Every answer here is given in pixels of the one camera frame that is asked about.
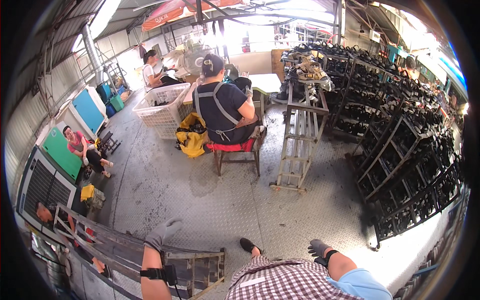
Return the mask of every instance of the navy t-shirt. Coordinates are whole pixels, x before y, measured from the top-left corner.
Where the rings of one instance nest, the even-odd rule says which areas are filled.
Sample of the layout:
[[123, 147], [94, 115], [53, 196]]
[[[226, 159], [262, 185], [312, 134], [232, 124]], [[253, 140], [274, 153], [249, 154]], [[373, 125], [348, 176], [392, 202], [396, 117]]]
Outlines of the navy t-shirt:
[[[203, 84], [199, 87], [198, 93], [208, 93], [213, 92], [218, 82], [213, 82], [210, 84]], [[242, 115], [238, 112], [238, 109], [245, 103], [247, 96], [234, 84], [223, 84], [218, 90], [216, 97], [223, 109], [231, 115], [237, 121], [240, 121]], [[192, 93], [193, 99], [193, 108], [195, 107], [195, 92]], [[245, 142], [251, 133], [253, 132], [251, 126], [244, 126], [236, 128], [232, 131], [225, 132], [227, 139], [222, 141], [222, 138], [219, 134], [215, 133], [215, 130], [229, 130], [235, 127], [227, 117], [225, 117], [222, 112], [218, 109], [215, 100], [213, 97], [201, 97], [200, 101], [200, 112], [202, 118], [204, 119], [207, 128], [209, 129], [208, 137], [210, 140], [217, 144], [231, 145], [239, 144]]]

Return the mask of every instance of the hair clip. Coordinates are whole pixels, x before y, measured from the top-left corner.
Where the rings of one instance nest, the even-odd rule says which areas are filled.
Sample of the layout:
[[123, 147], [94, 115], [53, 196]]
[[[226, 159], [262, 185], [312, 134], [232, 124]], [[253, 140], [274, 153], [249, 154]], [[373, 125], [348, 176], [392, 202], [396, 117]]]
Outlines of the hair clip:
[[210, 71], [213, 72], [213, 63], [211, 60], [205, 60], [204, 65], [210, 65]]

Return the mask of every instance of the white plastic basket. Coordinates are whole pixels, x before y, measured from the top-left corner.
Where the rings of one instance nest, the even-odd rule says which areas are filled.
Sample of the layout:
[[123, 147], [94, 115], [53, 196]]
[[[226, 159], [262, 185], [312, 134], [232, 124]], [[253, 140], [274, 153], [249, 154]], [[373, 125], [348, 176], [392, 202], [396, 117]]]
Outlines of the white plastic basket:
[[[175, 132], [180, 123], [192, 111], [192, 105], [183, 100], [190, 90], [190, 84], [175, 84], [150, 90], [133, 111], [147, 127], [155, 128], [162, 139], [176, 140]], [[153, 107], [153, 103], [167, 101], [167, 105]]]

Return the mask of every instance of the plaid shirt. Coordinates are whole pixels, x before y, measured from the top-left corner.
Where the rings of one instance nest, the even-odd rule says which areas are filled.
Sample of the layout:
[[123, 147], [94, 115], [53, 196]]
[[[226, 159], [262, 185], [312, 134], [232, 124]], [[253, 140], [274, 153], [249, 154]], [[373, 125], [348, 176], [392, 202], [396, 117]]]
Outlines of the plaid shirt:
[[[225, 299], [362, 299], [335, 288], [327, 276], [324, 266], [305, 259], [272, 262], [260, 255], [235, 272]], [[257, 283], [247, 283], [253, 279]]]

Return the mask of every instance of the metal floor plate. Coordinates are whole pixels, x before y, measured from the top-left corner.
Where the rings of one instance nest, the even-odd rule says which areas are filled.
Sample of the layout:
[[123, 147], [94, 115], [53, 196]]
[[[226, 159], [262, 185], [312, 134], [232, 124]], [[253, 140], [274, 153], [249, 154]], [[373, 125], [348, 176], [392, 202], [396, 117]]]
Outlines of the metal floor plate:
[[[268, 109], [260, 178], [254, 164], [224, 164], [219, 177], [211, 154], [187, 158], [174, 148], [175, 141], [161, 140], [132, 114], [141, 94], [132, 96], [105, 130], [112, 131], [122, 144], [109, 157], [115, 166], [104, 189], [107, 201], [99, 222], [144, 238], [166, 218], [181, 216], [183, 229], [169, 245], [210, 251], [225, 247], [226, 283], [203, 299], [223, 299], [233, 272], [248, 262], [249, 255], [239, 245], [240, 237], [251, 239], [272, 259], [309, 258], [309, 241], [320, 238], [349, 256], [358, 267], [368, 269], [394, 294], [410, 279], [444, 231], [447, 213], [383, 241], [379, 252], [372, 251], [370, 242], [376, 245], [375, 233], [373, 227], [361, 222], [360, 197], [344, 158], [354, 145], [329, 142], [325, 137], [305, 179], [306, 194], [270, 188], [269, 182], [278, 176], [284, 106], [272, 105]], [[84, 269], [85, 288], [90, 289], [95, 280], [105, 285], [95, 276], [91, 281], [86, 273]], [[113, 277], [139, 296], [138, 284], [115, 273]], [[84, 293], [87, 299], [114, 298], [113, 292], [90, 293]], [[118, 293], [115, 298], [122, 299]]]

